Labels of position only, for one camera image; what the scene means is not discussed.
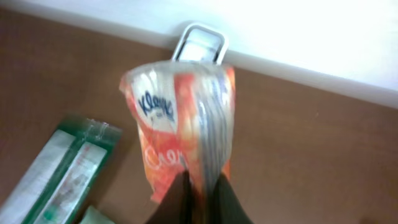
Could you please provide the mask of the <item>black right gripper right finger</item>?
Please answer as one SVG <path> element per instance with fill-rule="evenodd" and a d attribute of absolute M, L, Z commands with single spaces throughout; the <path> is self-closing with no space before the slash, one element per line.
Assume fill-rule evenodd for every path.
<path fill-rule="evenodd" d="M 221 174 L 216 182 L 208 208 L 208 223 L 253 224 L 224 174 Z"/>

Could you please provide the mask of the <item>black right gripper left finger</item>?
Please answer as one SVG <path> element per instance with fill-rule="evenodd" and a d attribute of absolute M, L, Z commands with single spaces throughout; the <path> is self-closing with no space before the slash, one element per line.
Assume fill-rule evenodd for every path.
<path fill-rule="evenodd" d="M 177 174 L 146 224 L 192 223 L 193 194 L 188 171 Z"/>

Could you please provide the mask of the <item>green wipes package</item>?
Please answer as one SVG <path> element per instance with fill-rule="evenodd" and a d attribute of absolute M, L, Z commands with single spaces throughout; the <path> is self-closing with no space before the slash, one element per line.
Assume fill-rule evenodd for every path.
<path fill-rule="evenodd" d="M 1 207 L 1 223 L 70 223 L 122 135 L 120 128 L 67 116 Z"/>

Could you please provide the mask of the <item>orange tissue pack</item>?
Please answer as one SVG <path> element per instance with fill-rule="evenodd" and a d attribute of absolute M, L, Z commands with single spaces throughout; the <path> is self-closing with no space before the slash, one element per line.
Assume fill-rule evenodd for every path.
<path fill-rule="evenodd" d="M 126 72 L 119 84 L 137 122 L 152 200 L 188 172 L 199 197 L 230 174 L 236 85 L 234 68 L 160 61 Z"/>

